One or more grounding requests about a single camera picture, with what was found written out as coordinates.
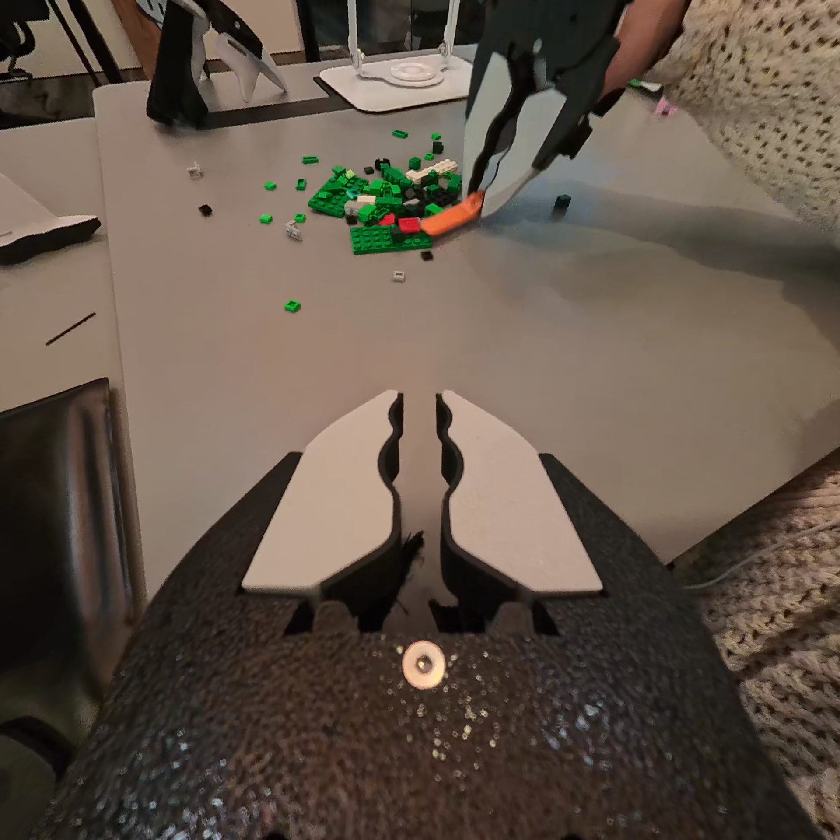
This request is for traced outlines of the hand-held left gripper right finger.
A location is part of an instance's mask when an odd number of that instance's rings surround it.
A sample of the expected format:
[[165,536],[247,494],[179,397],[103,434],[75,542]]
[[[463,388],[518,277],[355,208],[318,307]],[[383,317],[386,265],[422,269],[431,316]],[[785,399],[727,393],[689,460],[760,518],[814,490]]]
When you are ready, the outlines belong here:
[[604,595],[538,450],[518,431],[451,390],[436,395],[444,494],[440,568],[469,624],[488,626],[506,604]]

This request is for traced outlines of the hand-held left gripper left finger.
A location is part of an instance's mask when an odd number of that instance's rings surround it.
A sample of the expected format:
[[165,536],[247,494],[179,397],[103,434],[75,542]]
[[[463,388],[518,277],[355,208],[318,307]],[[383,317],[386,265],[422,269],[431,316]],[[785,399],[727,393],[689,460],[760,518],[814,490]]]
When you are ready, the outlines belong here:
[[386,390],[303,450],[242,580],[249,595],[340,602],[362,624],[402,586],[403,394]]

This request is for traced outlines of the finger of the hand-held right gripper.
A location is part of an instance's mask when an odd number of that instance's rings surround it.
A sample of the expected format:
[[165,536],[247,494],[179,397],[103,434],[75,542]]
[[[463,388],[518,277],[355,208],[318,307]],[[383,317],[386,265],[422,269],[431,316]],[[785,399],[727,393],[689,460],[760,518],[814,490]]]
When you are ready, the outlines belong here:
[[465,121],[463,174],[467,194],[483,192],[486,201],[509,201],[521,187],[522,155],[518,106],[508,59],[493,51],[482,77],[474,65]]
[[482,181],[482,218],[500,211],[542,172],[536,160],[565,101],[555,87],[536,92],[526,99],[513,124],[503,130]]

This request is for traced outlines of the orange brick separator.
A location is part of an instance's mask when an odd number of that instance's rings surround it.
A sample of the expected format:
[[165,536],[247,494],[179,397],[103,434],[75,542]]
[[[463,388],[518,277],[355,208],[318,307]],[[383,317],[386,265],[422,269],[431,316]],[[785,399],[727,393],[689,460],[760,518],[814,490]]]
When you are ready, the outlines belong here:
[[425,217],[421,221],[421,230],[431,238],[446,235],[462,228],[480,217],[486,192],[475,191],[467,195],[458,204],[447,207],[440,213]]

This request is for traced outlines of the green lego bricks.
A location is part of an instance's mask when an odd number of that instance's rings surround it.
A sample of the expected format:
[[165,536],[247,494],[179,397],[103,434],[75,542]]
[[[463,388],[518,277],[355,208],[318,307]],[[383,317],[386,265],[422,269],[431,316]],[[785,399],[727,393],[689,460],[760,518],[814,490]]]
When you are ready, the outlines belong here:
[[[411,144],[407,149],[402,157],[392,150],[367,162],[340,161],[330,167],[323,154],[304,154],[286,182],[274,175],[262,183],[254,195],[256,209],[248,210],[246,218],[262,248],[259,264],[274,272],[275,303],[283,312],[298,314],[311,303],[317,308],[345,281],[370,291],[378,282],[402,284],[392,281],[395,270],[405,271],[406,281],[412,271],[425,276],[432,268],[434,260],[423,262],[421,250],[355,256],[351,248],[352,226],[398,225],[406,233],[416,232],[425,217],[462,199],[460,166],[445,153],[440,132],[422,141],[420,151]],[[459,174],[425,184],[405,177],[406,171],[443,159],[456,161]],[[301,229],[301,242],[286,234],[291,220]]]

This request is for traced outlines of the person's right forearm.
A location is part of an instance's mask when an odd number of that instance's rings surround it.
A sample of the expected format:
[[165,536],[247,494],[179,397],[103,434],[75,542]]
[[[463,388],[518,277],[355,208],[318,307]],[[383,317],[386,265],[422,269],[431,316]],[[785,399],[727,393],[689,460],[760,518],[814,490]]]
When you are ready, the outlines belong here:
[[838,241],[839,2],[688,2],[647,78],[751,182]]

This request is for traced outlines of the large green lego plate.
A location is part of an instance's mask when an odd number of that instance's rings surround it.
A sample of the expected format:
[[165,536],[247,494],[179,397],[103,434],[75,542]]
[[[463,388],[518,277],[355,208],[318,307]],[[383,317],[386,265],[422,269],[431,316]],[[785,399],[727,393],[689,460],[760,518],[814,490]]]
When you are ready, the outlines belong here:
[[354,256],[403,253],[412,250],[428,251],[433,247],[431,237],[424,231],[406,233],[398,225],[357,225],[350,227],[349,233]]

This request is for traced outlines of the person's right hand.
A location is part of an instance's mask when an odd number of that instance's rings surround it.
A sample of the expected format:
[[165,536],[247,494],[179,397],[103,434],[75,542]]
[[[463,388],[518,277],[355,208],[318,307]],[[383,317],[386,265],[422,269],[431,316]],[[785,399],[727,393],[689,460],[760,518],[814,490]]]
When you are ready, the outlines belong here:
[[617,30],[619,48],[605,74],[602,97],[639,79],[667,54],[690,1],[633,1]]

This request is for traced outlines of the white book stand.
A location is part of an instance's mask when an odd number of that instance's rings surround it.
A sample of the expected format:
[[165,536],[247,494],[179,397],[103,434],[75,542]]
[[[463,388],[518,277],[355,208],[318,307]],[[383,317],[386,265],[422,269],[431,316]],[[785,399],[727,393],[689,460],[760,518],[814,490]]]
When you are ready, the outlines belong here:
[[358,40],[358,10],[348,1],[350,64],[323,70],[320,80],[364,113],[414,109],[466,99],[471,64],[454,53],[459,1],[448,2],[444,36],[435,53],[364,61]]

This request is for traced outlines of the black office chair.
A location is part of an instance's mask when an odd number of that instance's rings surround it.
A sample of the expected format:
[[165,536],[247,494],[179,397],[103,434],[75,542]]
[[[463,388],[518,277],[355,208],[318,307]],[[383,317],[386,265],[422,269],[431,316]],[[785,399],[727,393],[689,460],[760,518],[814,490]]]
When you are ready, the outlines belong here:
[[107,378],[2,412],[2,670],[107,689],[135,619],[118,467]]

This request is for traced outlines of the person's knit sweater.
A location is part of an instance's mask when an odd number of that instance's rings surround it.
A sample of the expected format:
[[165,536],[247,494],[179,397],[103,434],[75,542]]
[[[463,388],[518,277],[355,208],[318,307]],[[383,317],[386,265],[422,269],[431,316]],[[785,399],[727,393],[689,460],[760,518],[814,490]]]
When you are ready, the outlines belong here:
[[839,454],[673,561],[766,752],[839,838]]

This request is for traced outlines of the spare black white gripper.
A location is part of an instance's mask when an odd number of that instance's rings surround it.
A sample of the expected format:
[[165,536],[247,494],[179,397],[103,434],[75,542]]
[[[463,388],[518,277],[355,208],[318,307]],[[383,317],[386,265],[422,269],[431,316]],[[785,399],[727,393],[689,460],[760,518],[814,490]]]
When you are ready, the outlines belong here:
[[244,19],[221,1],[153,2],[161,11],[161,36],[146,112],[153,121],[199,128],[209,113],[203,77],[209,77],[205,36],[214,32],[218,58],[231,70],[240,95],[250,103],[265,77],[283,93],[288,88],[270,53]]

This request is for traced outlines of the loose grey finger plate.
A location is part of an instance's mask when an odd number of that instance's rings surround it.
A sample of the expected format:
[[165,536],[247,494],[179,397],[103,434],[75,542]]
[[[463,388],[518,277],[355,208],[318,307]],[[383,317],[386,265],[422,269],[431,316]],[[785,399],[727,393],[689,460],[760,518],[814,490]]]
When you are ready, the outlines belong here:
[[100,228],[95,215],[57,216],[1,175],[1,267],[88,241]]

